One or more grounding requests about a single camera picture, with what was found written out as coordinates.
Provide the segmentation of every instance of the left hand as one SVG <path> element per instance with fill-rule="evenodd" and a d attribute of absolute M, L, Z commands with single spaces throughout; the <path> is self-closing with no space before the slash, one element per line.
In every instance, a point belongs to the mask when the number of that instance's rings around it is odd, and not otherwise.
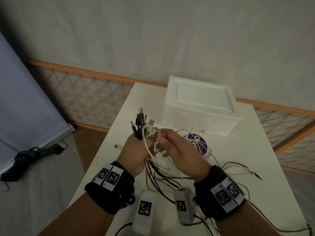
<path fill-rule="evenodd" d="M 156 142 L 154 137 L 147 138 L 146 141 L 149 149 Z M 151 157 L 144 146 L 144 141 L 138 140 L 133 134 L 131 134 L 121 150 L 116 162 L 122 165 L 133 177 L 136 177 L 143 171 L 145 161 L 150 159 Z"/>

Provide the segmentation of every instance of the box lid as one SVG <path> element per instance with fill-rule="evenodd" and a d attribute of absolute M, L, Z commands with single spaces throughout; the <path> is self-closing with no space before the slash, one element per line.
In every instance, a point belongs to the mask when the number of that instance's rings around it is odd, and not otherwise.
<path fill-rule="evenodd" d="M 229 86 L 174 76 L 169 77 L 165 107 L 223 119 L 242 119 Z"/>

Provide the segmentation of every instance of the fingernail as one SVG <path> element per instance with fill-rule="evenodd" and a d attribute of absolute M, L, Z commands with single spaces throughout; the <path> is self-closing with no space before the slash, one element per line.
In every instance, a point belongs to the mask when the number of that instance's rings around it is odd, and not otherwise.
<path fill-rule="evenodd" d="M 165 138 L 160 138 L 158 142 L 159 142 L 160 145 L 164 145 L 166 143 L 166 139 Z"/>

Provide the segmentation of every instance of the white box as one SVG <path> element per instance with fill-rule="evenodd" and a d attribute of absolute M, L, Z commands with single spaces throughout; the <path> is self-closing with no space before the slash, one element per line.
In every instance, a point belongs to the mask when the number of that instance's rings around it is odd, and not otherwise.
<path fill-rule="evenodd" d="M 230 87 L 169 77 L 162 125 L 226 137 L 241 120 Z"/>

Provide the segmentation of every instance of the brown floor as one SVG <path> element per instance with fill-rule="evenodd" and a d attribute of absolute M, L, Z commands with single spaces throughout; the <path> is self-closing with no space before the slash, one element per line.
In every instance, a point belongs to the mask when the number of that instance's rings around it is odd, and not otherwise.
<path fill-rule="evenodd" d="M 100 148 L 107 132 L 77 127 L 73 132 L 82 167 L 86 172 L 91 165 L 98 149 Z"/>

